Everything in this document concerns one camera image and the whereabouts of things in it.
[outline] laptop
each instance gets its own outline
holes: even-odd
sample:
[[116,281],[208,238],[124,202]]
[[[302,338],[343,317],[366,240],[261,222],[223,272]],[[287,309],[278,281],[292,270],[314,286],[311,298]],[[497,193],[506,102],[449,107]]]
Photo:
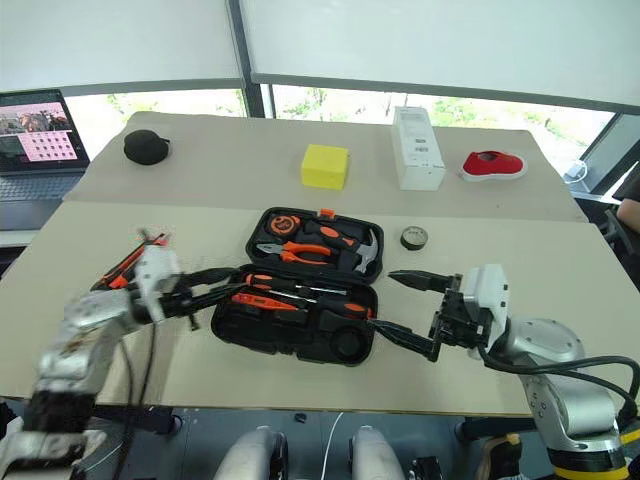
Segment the laptop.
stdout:
[[88,165],[60,90],[0,93],[0,230],[39,230]]

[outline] red sneaker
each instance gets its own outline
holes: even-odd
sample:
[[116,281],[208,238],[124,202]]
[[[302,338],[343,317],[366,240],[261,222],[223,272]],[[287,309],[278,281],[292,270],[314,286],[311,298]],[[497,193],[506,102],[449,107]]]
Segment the red sneaker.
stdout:
[[501,180],[519,178],[527,173],[527,162],[515,155],[491,150],[472,152],[462,165],[461,176],[468,182],[489,178]]

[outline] laptop keyboard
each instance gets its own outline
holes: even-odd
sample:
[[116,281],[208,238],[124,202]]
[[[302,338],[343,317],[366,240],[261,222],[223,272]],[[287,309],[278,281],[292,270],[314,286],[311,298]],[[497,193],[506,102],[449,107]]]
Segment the laptop keyboard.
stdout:
[[0,201],[54,200],[62,198],[80,176],[0,178]]

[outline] black tool case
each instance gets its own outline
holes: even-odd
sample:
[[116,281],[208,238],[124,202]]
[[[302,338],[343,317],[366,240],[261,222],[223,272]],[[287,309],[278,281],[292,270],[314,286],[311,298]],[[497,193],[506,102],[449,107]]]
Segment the black tool case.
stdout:
[[[278,225],[277,221],[282,217],[291,216],[300,220],[292,232],[282,233],[279,230],[280,234],[274,234],[270,230],[270,225]],[[318,226],[340,232],[348,241],[355,240],[357,243],[354,245],[371,245],[371,234],[375,235],[377,253],[368,263],[365,272],[355,271],[361,262],[359,254],[353,249],[341,248],[339,241],[331,241],[326,235],[317,232]],[[287,242],[328,247],[331,252],[329,256],[307,252],[296,254],[304,260],[326,261],[327,264],[285,262],[279,253],[265,253],[258,247],[264,244],[284,245]],[[226,342],[259,352],[295,353],[301,360],[358,365],[371,351],[373,328],[362,314],[338,313],[333,306],[325,308],[323,301],[356,304],[367,310],[366,317],[375,318],[378,298],[370,284],[382,271],[383,249],[383,231],[376,224],[338,216],[328,210],[313,212],[284,207],[270,208],[260,218],[246,245],[247,254],[253,263],[240,267],[230,282],[245,281],[251,274],[294,281],[296,287],[293,290],[283,290],[284,293],[315,300],[322,297],[320,305],[248,286],[242,293],[268,297],[292,305],[298,310],[266,310],[238,303],[232,298],[216,308],[211,319],[211,330]],[[313,288],[345,290],[347,295],[318,292]]]

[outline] hammer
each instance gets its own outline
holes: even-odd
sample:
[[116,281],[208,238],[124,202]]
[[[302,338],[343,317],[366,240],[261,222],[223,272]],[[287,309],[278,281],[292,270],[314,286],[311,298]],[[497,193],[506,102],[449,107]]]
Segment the hammer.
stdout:
[[371,245],[360,243],[355,238],[345,237],[337,230],[334,230],[331,227],[325,227],[324,225],[320,225],[315,222],[307,222],[305,225],[305,232],[319,233],[322,235],[327,245],[356,252],[360,255],[360,264],[354,269],[356,272],[365,273],[369,263],[371,263],[378,254],[378,240],[372,230],[369,230],[369,234],[371,235]]

